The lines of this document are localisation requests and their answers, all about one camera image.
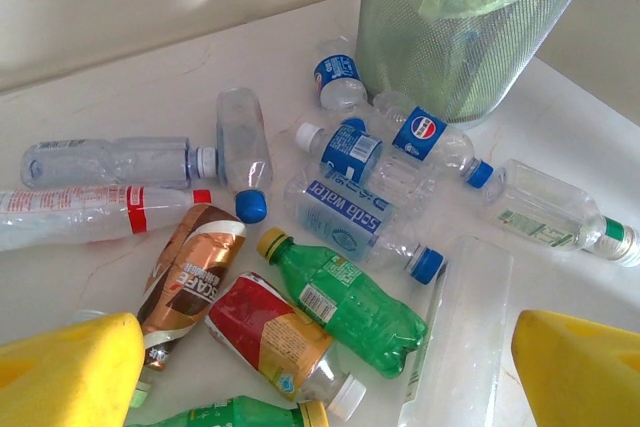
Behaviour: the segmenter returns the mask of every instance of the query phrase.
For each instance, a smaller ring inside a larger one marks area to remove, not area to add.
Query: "barcode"
[[[360,162],[366,162],[369,160],[369,156],[373,149],[378,146],[379,140],[372,139],[371,137],[362,136],[356,142],[356,145],[353,146],[349,155],[354,159],[358,159]]]
[[[300,302],[313,312],[324,324],[331,320],[331,317],[333,317],[333,314],[337,310],[331,300],[327,299],[310,284],[307,284],[302,294],[300,294]]]
[[[37,150],[46,150],[46,149],[62,149],[67,147],[77,147],[78,145],[82,145],[85,143],[85,139],[78,140],[61,140],[57,142],[40,142]]]

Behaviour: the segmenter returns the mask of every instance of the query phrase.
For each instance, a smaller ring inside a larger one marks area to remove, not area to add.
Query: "mesh trash can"
[[[571,0],[362,0],[356,63],[448,122],[491,112]]]

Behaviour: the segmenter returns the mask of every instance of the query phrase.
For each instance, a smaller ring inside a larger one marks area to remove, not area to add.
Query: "green plastic bottle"
[[[258,252],[280,268],[289,295],[329,334],[384,377],[402,373],[428,330],[415,312],[333,250],[296,245],[278,228],[264,234]]]
[[[240,396],[183,412],[157,424],[129,427],[329,427],[329,421],[322,402],[307,402],[286,410]]]

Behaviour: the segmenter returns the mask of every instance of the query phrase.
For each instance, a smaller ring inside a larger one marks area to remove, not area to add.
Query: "blue bottle cap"
[[[476,171],[471,174],[471,177],[469,177],[467,183],[471,187],[481,189],[484,184],[487,183],[487,181],[491,177],[491,174],[493,174],[493,167],[481,160],[480,165],[476,167]]]
[[[365,134],[367,133],[367,124],[364,123],[360,117],[349,117],[348,119],[344,119],[342,121],[342,125],[349,125],[354,129],[361,130]]]
[[[259,190],[245,190],[236,195],[236,215],[245,224],[256,224],[267,216],[267,200]]]
[[[443,263],[444,257],[442,254],[435,250],[424,249],[413,268],[413,272],[411,272],[411,277],[421,284],[427,285],[438,273]]]

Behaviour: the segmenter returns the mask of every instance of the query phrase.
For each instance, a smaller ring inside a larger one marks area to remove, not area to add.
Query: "brown can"
[[[149,276],[138,312],[147,368],[164,370],[179,340],[204,318],[245,237],[245,225],[224,210],[189,209]]]

